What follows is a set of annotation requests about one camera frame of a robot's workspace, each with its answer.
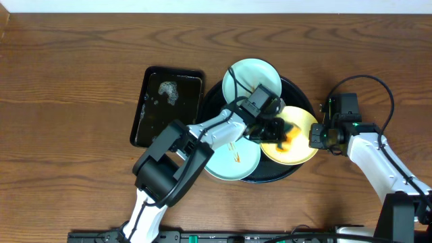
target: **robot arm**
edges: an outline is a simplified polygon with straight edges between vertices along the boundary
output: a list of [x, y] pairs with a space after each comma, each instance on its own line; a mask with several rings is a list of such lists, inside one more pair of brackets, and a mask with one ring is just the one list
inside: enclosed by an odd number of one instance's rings
[[[185, 195], [215, 149], [246, 135], [257, 142], [286, 140], [284, 121], [275, 118], [283, 106], [278, 96], [260, 85], [240, 106], [229, 104], [213, 119], [198, 125], [169, 124], [133, 168], [137, 201], [122, 228], [123, 241], [152, 242], [167, 208]], [[178, 167], [167, 151], [177, 153], [185, 163]], [[155, 201], [159, 203], [147, 206]]]
[[[348, 157], [366, 175], [382, 203], [385, 196], [389, 193], [404, 192], [408, 195], [418, 196], [419, 193], [407, 183], [399, 171], [385, 157], [383, 151], [379, 149], [377, 139], [378, 133], [374, 132], [360, 133], [357, 136], [352, 136], [348, 144]], [[386, 145], [386, 151], [398, 166], [428, 195], [432, 189], [416, 178], [398, 156], [393, 153], [387, 143], [386, 137], [382, 136], [381, 141]]]
[[[323, 123], [313, 124], [311, 127], [309, 146], [328, 150], [334, 155], [347, 156], [357, 164], [384, 204], [383, 211], [389, 195], [404, 194], [413, 208], [409, 220], [429, 224], [431, 209], [421, 200], [418, 189], [428, 197], [432, 189], [409, 171], [392, 151], [387, 138], [382, 136], [381, 143], [385, 145], [385, 151], [394, 163], [385, 156], [379, 148], [379, 128], [375, 124], [362, 122], [356, 94], [333, 95], [328, 106], [324, 107], [324, 112]], [[417, 190], [405, 180], [401, 171], [418, 186]]]

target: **stacked plates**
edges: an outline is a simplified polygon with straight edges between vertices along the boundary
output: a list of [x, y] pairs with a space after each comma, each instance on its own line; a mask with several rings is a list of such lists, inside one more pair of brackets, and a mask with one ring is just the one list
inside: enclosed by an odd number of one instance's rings
[[[256, 144], [245, 138], [226, 144], [215, 150], [205, 169], [222, 180], [244, 180], [262, 183], [280, 180], [309, 160], [316, 149], [308, 147], [308, 133], [311, 124], [317, 122], [313, 109], [302, 91], [285, 78], [280, 78], [275, 68], [260, 59], [244, 59], [232, 66], [239, 83], [254, 90], [259, 84], [281, 96], [287, 107], [278, 115], [289, 124], [300, 128], [300, 135], [292, 141], [288, 151], [278, 151], [277, 144]], [[238, 97], [248, 97], [238, 86]], [[202, 103], [197, 123], [219, 115], [226, 103], [234, 100], [234, 81], [226, 72], [223, 81], [216, 84]]]

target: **mint green plate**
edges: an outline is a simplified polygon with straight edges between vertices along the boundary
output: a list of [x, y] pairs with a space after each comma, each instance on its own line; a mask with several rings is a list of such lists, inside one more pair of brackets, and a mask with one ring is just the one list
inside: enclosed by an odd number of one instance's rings
[[[282, 93], [282, 83], [276, 69], [261, 59], [243, 59], [233, 64], [232, 69], [239, 83], [243, 84], [248, 90], [254, 91], [258, 85], [262, 84], [272, 90], [279, 97]], [[240, 85], [237, 87], [237, 97], [249, 97], [250, 93]], [[231, 74], [226, 71], [222, 81], [222, 93], [227, 103], [235, 99], [234, 81]]]
[[257, 168], [260, 157], [259, 144], [241, 138], [216, 149], [205, 169], [221, 180], [240, 180]]

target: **green connector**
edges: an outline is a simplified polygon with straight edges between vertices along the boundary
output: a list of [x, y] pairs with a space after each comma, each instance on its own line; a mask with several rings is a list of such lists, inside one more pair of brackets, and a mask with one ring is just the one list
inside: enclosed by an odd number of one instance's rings
[[198, 236], [189, 236], [189, 243], [198, 243]]

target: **yellow plate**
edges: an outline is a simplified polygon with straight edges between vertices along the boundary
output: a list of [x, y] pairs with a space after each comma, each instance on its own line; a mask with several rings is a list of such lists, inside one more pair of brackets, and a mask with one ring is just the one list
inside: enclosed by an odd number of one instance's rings
[[283, 165], [298, 165], [312, 158], [318, 151], [316, 148], [309, 148], [309, 131], [311, 125], [317, 123], [315, 117], [298, 107], [285, 107], [277, 117], [285, 122], [296, 124], [301, 129], [301, 133], [292, 140], [288, 152], [277, 151], [277, 144], [262, 143], [261, 149], [266, 156]]

